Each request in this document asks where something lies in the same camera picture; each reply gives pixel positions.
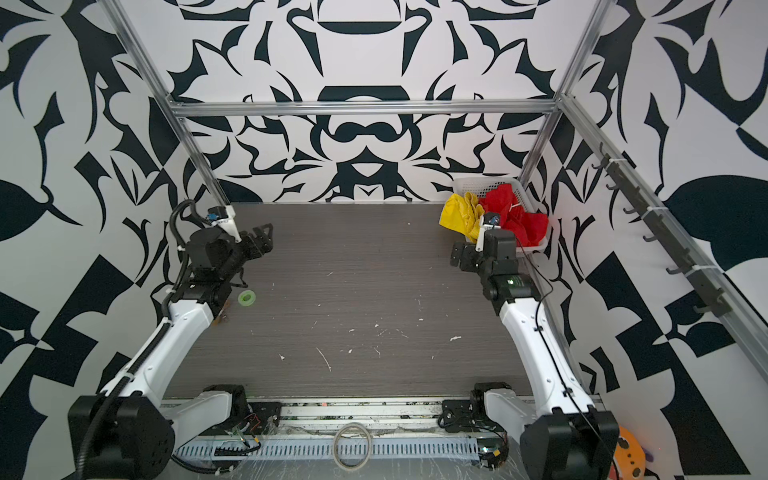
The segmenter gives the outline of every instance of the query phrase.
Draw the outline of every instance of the red cloth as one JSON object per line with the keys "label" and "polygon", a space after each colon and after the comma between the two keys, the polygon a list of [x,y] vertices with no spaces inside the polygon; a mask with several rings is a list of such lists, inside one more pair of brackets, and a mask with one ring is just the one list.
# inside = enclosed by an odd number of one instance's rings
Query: red cloth
{"label": "red cloth", "polygon": [[536,247],[547,234],[547,216],[529,214],[522,205],[518,205],[512,185],[499,185],[479,200],[486,212],[501,216],[502,228],[515,234],[520,247]]}

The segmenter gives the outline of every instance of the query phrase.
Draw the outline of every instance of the orange object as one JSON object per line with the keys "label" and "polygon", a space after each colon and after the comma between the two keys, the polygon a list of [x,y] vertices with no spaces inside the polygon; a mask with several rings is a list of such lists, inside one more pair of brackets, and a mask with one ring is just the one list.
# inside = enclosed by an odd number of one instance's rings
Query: orange object
{"label": "orange object", "polygon": [[614,463],[619,469],[618,477],[615,468],[611,467],[608,478],[613,480],[635,480],[643,478],[645,473],[645,452],[640,443],[626,428],[619,426],[619,441],[614,453]]}

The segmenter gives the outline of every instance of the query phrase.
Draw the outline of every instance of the white plastic basket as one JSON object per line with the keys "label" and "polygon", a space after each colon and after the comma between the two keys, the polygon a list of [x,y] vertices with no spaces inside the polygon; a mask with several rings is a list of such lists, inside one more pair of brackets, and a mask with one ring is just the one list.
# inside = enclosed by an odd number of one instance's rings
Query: white plastic basket
{"label": "white plastic basket", "polygon": [[[531,199],[528,198],[528,194],[525,193],[525,189],[517,178],[514,177],[464,177],[456,178],[453,180],[453,193],[464,197],[467,192],[472,192],[478,197],[484,197],[489,191],[495,189],[499,185],[510,184],[512,185],[512,192],[518,198],[518,202],[523,207],[523,210],[529,213],[535,213]],[[518,247],[518,257],[523,257],[526,253],[538,252],[547,248],[549,244],[548,235],[544,235],[541,242],[536,247]]]}

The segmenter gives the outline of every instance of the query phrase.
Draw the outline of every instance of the yellow cloth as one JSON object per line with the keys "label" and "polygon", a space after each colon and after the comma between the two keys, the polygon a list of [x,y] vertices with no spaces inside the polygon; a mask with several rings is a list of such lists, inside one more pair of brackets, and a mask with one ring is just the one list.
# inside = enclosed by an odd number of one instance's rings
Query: yellow cloth
{"label": "yellow cloth", "polygon": [[440,225],[449,230],[463,233],[477,242],[480,234],[480,220],[485,211],[478,204],[477,195],[472,192],[464,194],[461,198],[457,194],[451,195],[440,214]]}

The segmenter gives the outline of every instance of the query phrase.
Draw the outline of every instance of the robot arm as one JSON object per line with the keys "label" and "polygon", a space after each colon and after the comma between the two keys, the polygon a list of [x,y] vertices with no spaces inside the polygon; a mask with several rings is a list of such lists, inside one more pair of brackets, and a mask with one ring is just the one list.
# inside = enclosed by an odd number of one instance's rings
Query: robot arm
{"label": "robot arm", "polygon": [[531,480],[603,480],[619,428],[610,412],[599,412],[581,388],[554,337],[554,324],[530,276],[520,273],[517,241],[499,230],[498,214],[486,214],[482,249],[456,243],[451,264],[480,276],[483,294],[515,341],[531,382],[536,408],[510,389],[482,393],[482,410],[520,444]]}
{"label": "robot arm", "polygon": [[[208,223],[182,241],[174,221],[187,207]],[[68,421],[81,478],[154,478],[173,452],[213,425],[237,423],[247,408],[242,387],[214,386],[160,413],[171,377],[232,292],[231,280],[248,260],[272,250],[272,226],[237,231],[232,207],[197,216],[185,200],[171,214],[171,231],[184,251],[179,278],[163,301],[164,318],[147,342],[96,396],[81,396]]]}

